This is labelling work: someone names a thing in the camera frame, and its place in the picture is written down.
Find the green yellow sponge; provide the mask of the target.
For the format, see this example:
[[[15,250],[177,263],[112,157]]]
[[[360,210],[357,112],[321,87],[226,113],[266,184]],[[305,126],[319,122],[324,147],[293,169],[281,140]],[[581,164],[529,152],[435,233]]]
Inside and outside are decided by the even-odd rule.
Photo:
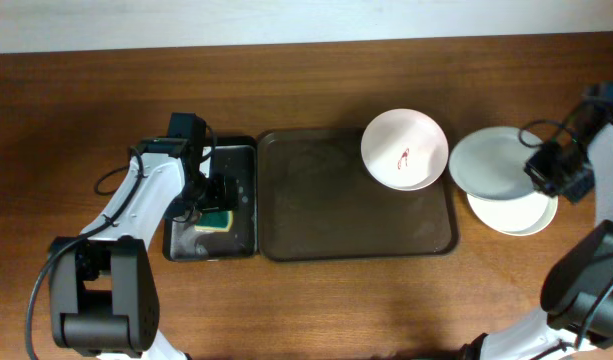
[[[211,233],[225,233],[230,231],[233,223],[234,215],[232,211],[202,213],[195,223],[194,229]]]

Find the cream plate with red stain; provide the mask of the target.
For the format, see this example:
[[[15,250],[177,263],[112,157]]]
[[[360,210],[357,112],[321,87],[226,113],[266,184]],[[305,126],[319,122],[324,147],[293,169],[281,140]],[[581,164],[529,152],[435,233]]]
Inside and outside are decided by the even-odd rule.
[[[510,236],[534,235],[550,225],[559,200],[532,193],[512,200],[481,199],[467,196],[477,218],[493,230]]]

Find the grey plate with red stain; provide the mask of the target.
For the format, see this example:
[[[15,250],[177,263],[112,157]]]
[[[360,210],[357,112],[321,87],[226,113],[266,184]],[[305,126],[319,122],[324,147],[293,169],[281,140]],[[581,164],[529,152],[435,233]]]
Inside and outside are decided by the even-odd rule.
[[[487,200],[514,200],[533,193],[524,166],[537,149],[523,145],[518,135],[518,128],[499,126],[464,137],[453,148],[448,162],[456,185],[467,194]]]

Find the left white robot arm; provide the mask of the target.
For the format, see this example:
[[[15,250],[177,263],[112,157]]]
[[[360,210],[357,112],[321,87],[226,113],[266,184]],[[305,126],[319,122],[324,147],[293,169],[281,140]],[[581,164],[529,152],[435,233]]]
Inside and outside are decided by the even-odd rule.
[[[49,282],[54,342],[97,359],[185,359],[159,328],[147,254],[162,219],[188,223],[231,210],[232,180],[213,174],[216,140],[150,138],[129,151],[127,174],[75,237],[58,237],[39,279]]]

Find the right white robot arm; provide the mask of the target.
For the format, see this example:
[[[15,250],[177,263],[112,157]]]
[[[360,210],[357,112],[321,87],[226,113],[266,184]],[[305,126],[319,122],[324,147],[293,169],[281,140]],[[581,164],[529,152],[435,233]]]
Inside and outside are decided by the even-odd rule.
[[[523,167],[549,197],[595,194],[595,227],[550,270],[524,320],[462,346],[466,360],[565,359],[613,346],[613,82],[590,86]]]

